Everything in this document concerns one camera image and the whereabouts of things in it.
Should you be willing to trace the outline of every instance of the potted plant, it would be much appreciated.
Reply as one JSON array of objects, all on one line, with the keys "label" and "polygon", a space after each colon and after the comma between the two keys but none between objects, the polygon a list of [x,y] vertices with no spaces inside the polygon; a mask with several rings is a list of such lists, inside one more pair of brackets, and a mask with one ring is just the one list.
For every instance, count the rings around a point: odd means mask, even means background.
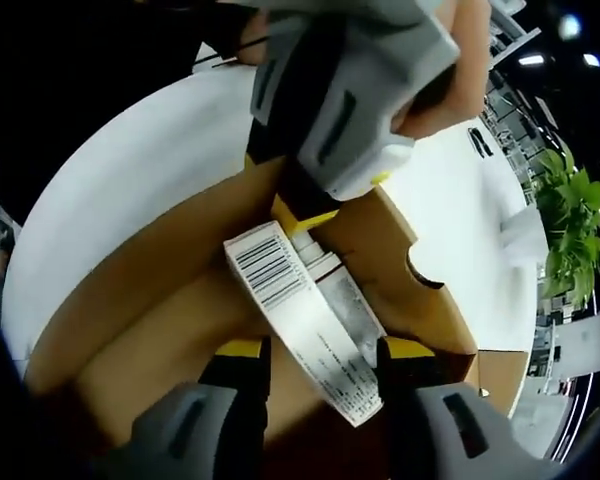
[{"label": "potted plant", "polygon": [[547,150],[541,163],[545,171],[534,190],[549,244],[544,295],[571,292],[571,301],[582,305],[600,273],[600,182],[577,171],[568,150],[564,156]]}]

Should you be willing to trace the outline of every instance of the barcode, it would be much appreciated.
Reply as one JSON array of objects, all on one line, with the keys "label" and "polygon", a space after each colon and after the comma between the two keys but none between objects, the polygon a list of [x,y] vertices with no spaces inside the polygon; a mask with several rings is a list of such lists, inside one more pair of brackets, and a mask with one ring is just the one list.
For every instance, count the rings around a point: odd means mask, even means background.
[{"label": "barcode", "polygon": [[277,235],[237,255],[236,264],[256,300],[267,309],[290,298],[303,286],[302,277]]}]

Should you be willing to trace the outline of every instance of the gray plastic casing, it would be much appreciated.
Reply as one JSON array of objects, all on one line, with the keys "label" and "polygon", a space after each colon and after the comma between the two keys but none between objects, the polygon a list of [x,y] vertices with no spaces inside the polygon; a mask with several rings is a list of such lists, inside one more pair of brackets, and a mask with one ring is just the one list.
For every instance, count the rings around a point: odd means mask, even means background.
[{"label": "gray plastic casing", "polygon": [[[347,16],[342,57],[316,121],[298,152],[304,169],[336,200],[346,201],[366,193],[378,174],[395,168],[381,155],[385,147],[413,146],[413,139],[391,133],[392,118],[459,55],[449,33],[430,13],[437,3],[351,2],[349,9],[342,7],[355,15]],[[323,11],[333,4],[342,6],[342,2],[325,2]],[[305,5],[309,10],[314,6],[314,2]],[[396,16],[388,23],[390,13]],[[312,18],[312,14],[302,12],[275,11],[270,15],[267,58],[256,73],[252,101],[252,113],[264,125],[268,124],[291,54]],[[343,127],[346,97],[353,98],[355,106]],[[321,157],[334,129],[339,130],[337,140]]]},{"label": "gray plastic casing", "polygon": [[[526,452],[513,437],[509,420],[466,383],[422,388],[417,395],[429,420],[439,479],[548,480],[560,473],[559,463]],[[455,395],[471,412],[486,442],[486,451],[475,458],[467,455],[456,420],[445,403]]]},{"label": "gray plastic casing", "polygon": [[[197,383],[176,386],[133,422],[131,440],[97,467],[116,479],[213,480],[220,435],[236,395]],[[192,409],[195,416],[186,420]],[[186,436],[186,448],[174,458],[169,446],[178,434]]]}]

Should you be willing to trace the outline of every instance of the human hand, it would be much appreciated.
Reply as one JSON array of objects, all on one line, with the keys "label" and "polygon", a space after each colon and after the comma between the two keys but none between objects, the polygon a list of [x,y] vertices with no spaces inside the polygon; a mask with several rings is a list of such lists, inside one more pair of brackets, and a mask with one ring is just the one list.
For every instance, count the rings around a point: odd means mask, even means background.
[{"label": "human hand", "polygon": [[[489,62],[488,0],[444,0],[436,11],[440,22],[450,31],[460,47],[460,57],[450,87],[442,101],[422,111],[410,111],[412,102],[393,118],[394,133],[415,139],[428,137],[457,123],[469,120],[482,112],[486,92]],[[243,31],[241,43],[257,40],[267,34],[267,17],[259,13]],[[266,44],[241,50],[238,59],[250,65],[264,60]]]}]

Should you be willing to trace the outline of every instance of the white table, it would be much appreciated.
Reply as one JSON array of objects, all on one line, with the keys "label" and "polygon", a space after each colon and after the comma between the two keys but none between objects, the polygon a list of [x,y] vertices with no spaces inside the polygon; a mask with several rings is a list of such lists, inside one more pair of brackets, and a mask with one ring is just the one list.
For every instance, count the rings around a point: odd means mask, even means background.
[{"label": "white table", "polygon": [[[483,160],[475,152],[469,127],[480,129],[493,157]],[[478,349],[530,352],[536,267],[511,268],[499,241],[501,220],[524,209],[526,200],[482,122],[471,120],[418,142],[411,160],[383,188],[418,236],[414,266],[447,285]]]},{"label": "white table", "polygon": [[[103,127],[62,167],[24,225],[7,272],[3,327],[21,372],[40,334],[79,282],[127,238],[243,165],[254,70],[202,72],[144,99]],[[498,188],[460,125],[418,144],[385,185],[421,239],[412,258],[444,281],[481,349],[530,351],[535,268],[497,252],[499,212],[524,196],[486,128]]]}]

